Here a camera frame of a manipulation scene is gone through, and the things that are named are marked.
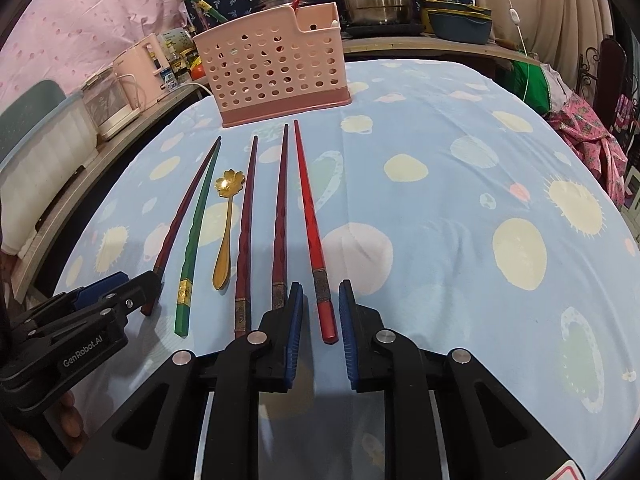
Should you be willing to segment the person's left hand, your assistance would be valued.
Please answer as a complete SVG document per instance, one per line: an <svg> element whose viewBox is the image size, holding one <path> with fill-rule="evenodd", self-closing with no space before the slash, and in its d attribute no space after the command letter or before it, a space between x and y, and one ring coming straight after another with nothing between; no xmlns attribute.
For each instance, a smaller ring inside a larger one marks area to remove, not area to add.
<svg viewBox="0 0 640 480"><path fill-rule="evenodd" d="M60 400L47 410L46 422L73 456L76 456L88 441L84 420L76 408L75 396L71 391L64 393ZM38 462L43 458L40 443L28 432L13 427L9 427L9 430L32 462Z"/></svg>

